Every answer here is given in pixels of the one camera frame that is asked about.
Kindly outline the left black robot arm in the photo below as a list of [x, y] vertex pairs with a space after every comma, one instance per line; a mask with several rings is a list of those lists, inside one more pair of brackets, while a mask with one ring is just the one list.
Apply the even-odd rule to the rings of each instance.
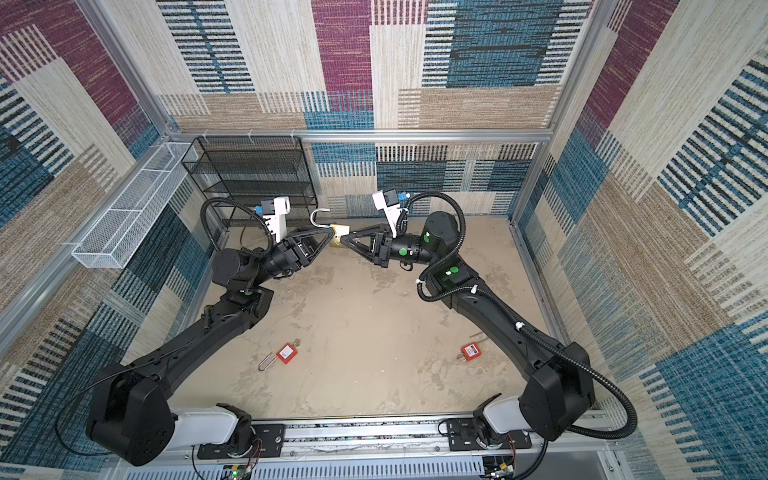
[[225, 403], [173, 410], [168, 401], [198, 367], [266, 316], [274, 293], [264, 282], [311, 265], [333, 237], [331, 228], [302, 227], [266, 250], [217, 252], [212, 280], [224, 294], [162, 346], [97, 374], [85, 424], [88, 439], [133, 466], [180, 446], [213, 445], [233, 457], [250, 454], [256, 435], [244, 410]]

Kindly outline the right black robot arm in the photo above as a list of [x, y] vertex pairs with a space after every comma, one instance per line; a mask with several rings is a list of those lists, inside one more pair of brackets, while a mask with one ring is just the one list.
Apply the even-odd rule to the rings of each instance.
[[605, 437], [601, 430], [576, 423], [595, 400], [586, 351], [576, 343], [563, 346], [499, 300], [478, 272], [451, 252], [460, 237], [456, 218], [439, 211], [428, 216], [419, 235], [395, 235], [388, 225], [378, 224], [342, 236], [341, 243], [381, 267], [392, 260], [436, 265], [419, 286], [478, 326], [526, 380], [522, 395], [496, 395], [475, 410], [481, 444], [495, 444], [517, 430], [533, 431], [548, 441], [566, 431]]

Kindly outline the brass padlock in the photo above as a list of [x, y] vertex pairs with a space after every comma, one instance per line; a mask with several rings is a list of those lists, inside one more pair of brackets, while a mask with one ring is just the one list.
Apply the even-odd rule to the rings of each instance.
[[350, 233], [351, 227], [345, 224], [323, 224], [317, 220], [317, 215], [319, 213], [329, 213], [329, 212], [330, 210], [328, 208], [317, 208], [310, 213], [309, 219], [311, 224], [317, 228], [332, 229], [334, 231], [334, 237], [331, 241], [331, 245], [333, 247], [340, 248], [342, 247], [342, 241], [341, 241], [342, 237]]

